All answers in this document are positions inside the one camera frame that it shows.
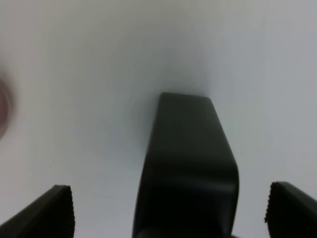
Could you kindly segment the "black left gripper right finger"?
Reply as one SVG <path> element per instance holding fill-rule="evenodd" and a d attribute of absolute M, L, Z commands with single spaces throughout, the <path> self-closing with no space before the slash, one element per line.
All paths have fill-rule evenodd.
<path fill-rule="evenodd" d="M 271 238 L 315 238 L 317 200 L 288 182 L 273 182 L 264 221 Z"/>

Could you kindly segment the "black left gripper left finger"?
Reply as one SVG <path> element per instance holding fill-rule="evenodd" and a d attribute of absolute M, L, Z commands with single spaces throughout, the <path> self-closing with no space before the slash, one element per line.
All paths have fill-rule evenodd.
<path fill-rule="evenodd" d="M 72 238 L 75 215 L 71 187 L 54 185 L 0 225 L 2 238 Z"/>

